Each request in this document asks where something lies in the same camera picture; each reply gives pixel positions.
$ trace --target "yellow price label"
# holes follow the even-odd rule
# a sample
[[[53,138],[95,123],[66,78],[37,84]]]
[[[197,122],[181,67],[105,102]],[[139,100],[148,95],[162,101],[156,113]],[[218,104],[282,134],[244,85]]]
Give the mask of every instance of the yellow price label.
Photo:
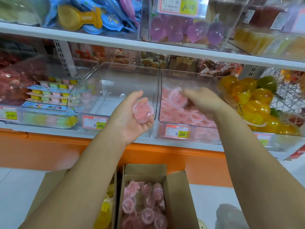
[[[17,112],[5,112],[5,117],[8,120],[18,120]]]
[[[267,146],[269,143],[269,140],[267,139],[258,139],[258,140],[263,144],[263,146]]]
[[[96,123],[96,129],[103,129],[105,127],[105,122],[97,122]]]
[[[197,0],[181,0],[180,13],[196,16],[198,10]]]
[[[189,132],[178,131],[178,135],[177,136],[180,137],[180,138],[189,138],[188,135],[189,135]]]

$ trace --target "cardboard box with yellow jelly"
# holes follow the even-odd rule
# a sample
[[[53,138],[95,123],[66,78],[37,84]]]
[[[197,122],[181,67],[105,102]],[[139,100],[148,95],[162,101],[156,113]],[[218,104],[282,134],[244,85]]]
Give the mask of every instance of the cardboard box with yellow jelly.
[[[197,229],[198,219],[185,170],[167,175],[165,164],[127,164],[123,168],[120,205],[116,229],[121,229],[124,187],[131,181],[161,183],[164,190],[168,229]]]
[[[26,219],[35,211],[42,201],[51,193],[57,184],[63,179],[69,170],[59,170],[46,173],[37,194],[32,202],[32,205],[27,213]],[[115,229],[116,222],[116,195],[117,195],[116,171],[109,184],[109,188],[104,202],[101,206],[101,211],[97,216],[93,229]]]

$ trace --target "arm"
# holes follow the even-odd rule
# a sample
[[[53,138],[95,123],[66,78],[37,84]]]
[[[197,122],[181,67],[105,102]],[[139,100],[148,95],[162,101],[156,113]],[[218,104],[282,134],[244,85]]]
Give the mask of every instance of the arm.
[[[185,90],[184,95],[214,117],[249,227],[304,228],[304,187],[266,150],[238,113],[207,88]]]
[[[122,101],[106,127],[20,229],[93,228],[125,147],[153,126],[153,116],[142,125],[133,118],[132,107],[142,95],[142,91],[133,92]]]

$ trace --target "forearm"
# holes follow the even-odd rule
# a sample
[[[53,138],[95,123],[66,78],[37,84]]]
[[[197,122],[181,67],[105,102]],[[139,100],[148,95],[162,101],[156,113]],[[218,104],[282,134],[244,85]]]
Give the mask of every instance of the forearm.
[[[118,130],[106,126],[20,228],[93,228],[124,149]]]
[[[304,228],[305,189],[231,108],[215,115],[230,177],[251,229]]]

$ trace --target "white tile floor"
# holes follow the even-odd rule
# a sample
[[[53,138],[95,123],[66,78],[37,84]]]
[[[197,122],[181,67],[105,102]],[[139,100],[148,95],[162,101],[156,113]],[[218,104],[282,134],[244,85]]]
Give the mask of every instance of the white tile floor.
[[[305,186],[305,157],[298,162],[282,164]],[[17,229],[25,219],[45,171],[0,167],[0,228]],[[197,217],[208,229],[215,228],[216,210],[220,204],[231,204],[240,209],[233,188],[190,185]]]

